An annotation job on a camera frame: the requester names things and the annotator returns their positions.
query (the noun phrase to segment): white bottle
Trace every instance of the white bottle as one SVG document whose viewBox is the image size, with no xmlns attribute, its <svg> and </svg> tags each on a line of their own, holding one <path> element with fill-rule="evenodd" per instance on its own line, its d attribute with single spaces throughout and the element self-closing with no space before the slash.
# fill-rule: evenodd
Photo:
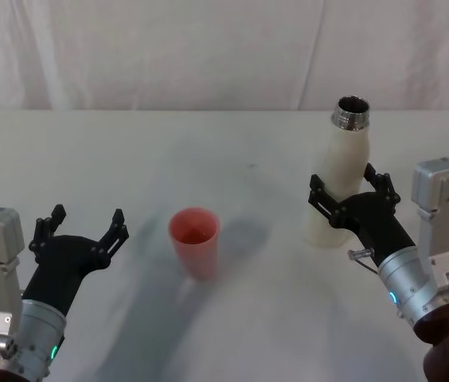
<svg viewBox="0 0 449 382">
<path fill-rule="evenodd" d="M 369 160 L 369 105 L 356 96 L 339 100 L 329 123 L 329 142 L 317 159 L 312 173 L 324 182 L 336 201 L 359 192 Z M 306 237 L 317 247 L 339 247 L 352 236 L 345 229 L 330 227 L 329 221 L 308 204 Z"/>
</svg>

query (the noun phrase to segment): white backdrop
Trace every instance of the white backdrop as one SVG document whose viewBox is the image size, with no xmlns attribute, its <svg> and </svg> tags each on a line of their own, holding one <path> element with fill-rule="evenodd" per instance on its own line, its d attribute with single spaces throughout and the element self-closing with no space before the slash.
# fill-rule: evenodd
<svg viewBox="0 0 449 382">
<path fill-rule="evenodd" d="M 0 1 L 0 107 L 449 108 L 449 0 Z"/>
</svg>

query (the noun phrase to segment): green indicator light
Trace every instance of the green indicator light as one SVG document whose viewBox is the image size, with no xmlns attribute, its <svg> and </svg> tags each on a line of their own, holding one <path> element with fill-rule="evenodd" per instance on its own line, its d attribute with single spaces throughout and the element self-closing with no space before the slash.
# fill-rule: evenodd
<svg viewBox="0 0 449 382">
<path fill-rule="evenodd" d="M 54 360 L 57 355 L 58 346 L 53 346 L 53 350 L 51 351 L 51 359 Z"/>
</svg>

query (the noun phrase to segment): tabletop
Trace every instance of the tabletop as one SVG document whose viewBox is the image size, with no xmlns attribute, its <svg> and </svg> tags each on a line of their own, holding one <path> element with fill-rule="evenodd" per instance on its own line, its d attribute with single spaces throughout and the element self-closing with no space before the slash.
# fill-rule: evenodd
<svg viewBox="0 0 449 382">
<path fill-rule="evenodd" d="M 131 238 L 89 275 L 47 380 L 423 381 L 428 345 L 347 249 L 303 239 L 307 183 L 329 112 L 0 112 L 0 206 L 98 239 L 115 209 Z M 414 240 L 417 162 L 449 156 L 448 111 L 377 111 L 370 161 L 389 172 Z M 187 279 L 166 234 L 186 206 L 221 220 L 218 275 Z M 24 251 L 25 287 L 35 270 Z"/>
</svg>

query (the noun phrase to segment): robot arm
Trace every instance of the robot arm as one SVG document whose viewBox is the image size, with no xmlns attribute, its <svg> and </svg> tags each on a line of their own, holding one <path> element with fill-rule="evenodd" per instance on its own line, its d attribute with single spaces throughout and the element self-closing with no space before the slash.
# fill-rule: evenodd
<svg viewBox="0 0 449 382">
<path fill-rule="evenodd" d="M 129 237 L 119 209 L 99 241 L 54 236 L 64 218 L 64 207 L 57 205 L 51 217 L 37 219 L 29 249 L 38 267 L 21 300 L 15 271 L 24 247 L 19 215 L 0 209 L 0 381 L 40 382 L 49 374 L 83 278 L 107 268 Z"/>
<path fill-rule="evenodd" d="M 432 372 L 437 364 L 443 364 L 435 362 L 435 349 L 445 343 L 449 353 L 449 158 L 416 167 L 412 199 L 421 215 L 418 247 L 394 217 L 400 197 L 390 176 L 376 173 L 368 164 L 365 179 L 374 192 L 337 203 L 315 174 L 310 180 L 309 203 L 332 227 L 357 235 L 365 250 L 350 251 L 349 257 L 356 261 L 371 257 L 398 316 L 407 320 L 420 340 L 435 346 L 424 363 L 427 377 L 431 382 L 449 378 L 445 370 Z"/>
</svg>

